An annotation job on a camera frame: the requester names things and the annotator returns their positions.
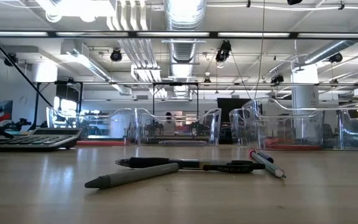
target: silver duct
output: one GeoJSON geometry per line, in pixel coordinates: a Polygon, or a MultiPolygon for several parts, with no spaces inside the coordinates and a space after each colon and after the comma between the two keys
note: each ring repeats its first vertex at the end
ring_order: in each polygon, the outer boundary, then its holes
{"type": "Polygon", "coordinates": [[[358,43],[358,40],[342,40],[342,41],[332,41],[330,44],[318,49],[317,51],[309,54],[303,60],[302,65],[310,65],[317,62],[320,62],[350,46],[358,43]]]}
{"type": "MultiPolygon", "coordinates": [[[[168,30],[197,31],[204,22],[206,0],[164,0],[165,22],[168,30]]],[[[185,82],[193,72],[198,44],[170,44],[171,73],[177,81],[185,82]]],[[[178,96],[185,96],[187,88],[176,86],[178,96]]]]}

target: person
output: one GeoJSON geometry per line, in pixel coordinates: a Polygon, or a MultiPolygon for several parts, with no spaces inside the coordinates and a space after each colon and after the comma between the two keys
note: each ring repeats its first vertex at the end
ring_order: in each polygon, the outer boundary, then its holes
{"type": "Polygon", "coordinates": [[[175,128],[176,124],[175,121],[172,121],[172,114],[171,112],[167,112],[165,114],[167,116],[166,122],[164,122],[164,135],[165,136],[174,136],[175,135],[175,128]]]}

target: gray pen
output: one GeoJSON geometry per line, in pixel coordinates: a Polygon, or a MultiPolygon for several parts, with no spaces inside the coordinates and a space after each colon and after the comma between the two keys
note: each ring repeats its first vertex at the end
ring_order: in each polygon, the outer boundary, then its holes
{"type": "Polygon", "coordinates": [[[164,164],[143,169],[128,170],[115,174],[103,175],[85,183],[86,188],[107,189],[122,184],[132,183],[160,175],[171,174],[179,170],[179,164],[164,164]]]}
{"type": "Polygon", "coordinates": [[[286,175],[284,173],[284,170],[279,168],[278,166],[272,164],[262,156],[258,155],[255,150],[251,149],[249,151],[250,157],[254,158],[256,161],[258,161],[261,164],[265,164],[266,169],[271,172],[274,176],[278,178],[286,178],[286,175]]]}

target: black pen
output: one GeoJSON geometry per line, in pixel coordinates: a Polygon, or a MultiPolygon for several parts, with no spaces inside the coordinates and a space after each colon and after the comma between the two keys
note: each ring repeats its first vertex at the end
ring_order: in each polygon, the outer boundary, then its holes
{"type": "Polygon", "coordinates": [[[119,159],[117,165],[130,168],[146,168],[163,164],[177,163],[180,169],[215,170],[245,174],[256,169],[265,169],[264,164],[253,163],[252,161],[208,161],[197,159],[169,159],[159,157],[131,157],[119,159]]]}

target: desk surface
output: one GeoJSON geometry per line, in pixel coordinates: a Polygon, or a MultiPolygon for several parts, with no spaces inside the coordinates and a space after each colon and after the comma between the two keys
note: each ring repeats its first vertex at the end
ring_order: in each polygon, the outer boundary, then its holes
{"type": "Polygon", "coordinates": [[[358,152],[268,152],[283,168],[185,171],[108,190],[84,188],[123,157],[247,159],[235,146],[82,147],[0,152],[0,223],[358,223],[358,152]]]}

